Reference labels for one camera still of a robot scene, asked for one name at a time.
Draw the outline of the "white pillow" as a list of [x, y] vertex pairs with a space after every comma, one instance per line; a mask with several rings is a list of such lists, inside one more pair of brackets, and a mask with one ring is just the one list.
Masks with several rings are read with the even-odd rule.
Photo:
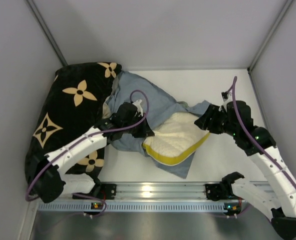
[[176, 166], [191, 156], [209, 137], [210, 132], [201, 130], [194, 122], [197, 116], [188, 112], [174, 113], [153, 130], [142, 147], [157, 162]]

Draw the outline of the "blue pillow cover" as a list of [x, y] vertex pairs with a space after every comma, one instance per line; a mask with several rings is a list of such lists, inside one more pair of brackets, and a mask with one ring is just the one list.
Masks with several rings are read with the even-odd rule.
[[[134, 73], [123, 71], [117, 77], [119, 78], [118, 88], [108, 101], [111, 113], [115, 113], [124, 102], [142, 100], [142, 106], [149, 107], [146, 120], [152, 130], [163, 124], [174, 113], [191, 113], [199, 118], [210, 106], [210, 103], [205, 100], [192, 107], [184, 102], [178, 102], [157, 85]], [[119, 151], [138, 152], [145, 157], [150, 157], [142, 147], [145, 139], [134, 138], [130, 134], [124, 134], [120, 140], [113, 142], [112, 146]], [[158, 168], [185, 179], [190, 170], [194, 153], [185, 161], [175, 166], [163, 165], [152, 157], [150, 158], [153, 159], [154, 164]]]

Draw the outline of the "patchwork green beige pillowcase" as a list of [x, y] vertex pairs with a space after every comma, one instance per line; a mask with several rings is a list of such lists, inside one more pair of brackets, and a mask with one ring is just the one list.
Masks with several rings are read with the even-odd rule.
[[103, 107], [102, 107], [102, 119], [107, 119], [111, 116], [111, 110], [108, 106], [108, 101], [109, 99], [115, 94], [117, 88], [118, 88], [118, 85], [119, 85], [119, 78], [116, 77], [114, 80], [113, 80], [113, 83], [112, 83], [112, 91], [111, 91], [111, 94], [106, 97], [104, 103], [103, 103]]

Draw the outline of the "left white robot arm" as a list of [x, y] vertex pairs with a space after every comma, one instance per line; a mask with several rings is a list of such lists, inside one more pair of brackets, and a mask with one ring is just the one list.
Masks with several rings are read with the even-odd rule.
[[51, 203], [64, 195], [89, 194], [96, 185], [86, 173], [69, 174], [68, 171], [91, 153], [119, 140], [124, 134], [135, 138], [152, 135], [146, 117], [149, 110], [142, 109], [142, 100], [121, 104], [116, 113], [89, 128], [67, 145], [31, 157], [28, 167], [26, 200], [40, 198]]

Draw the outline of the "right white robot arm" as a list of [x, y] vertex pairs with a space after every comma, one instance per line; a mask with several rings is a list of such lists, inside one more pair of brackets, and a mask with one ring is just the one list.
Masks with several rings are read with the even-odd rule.
[[259, 210], [284, 240], [296, 238], [296, 180], [283, 161], [276, 142], [267, 129], [254, 125], [251, 108], [238, 100], [224, 105], [210, 104], [195, 122], [212, 134], [228, 134], [260, 169], [274, 194], [269, 195], [233, 172], [222, 178], [209, 199], [241, 198]]

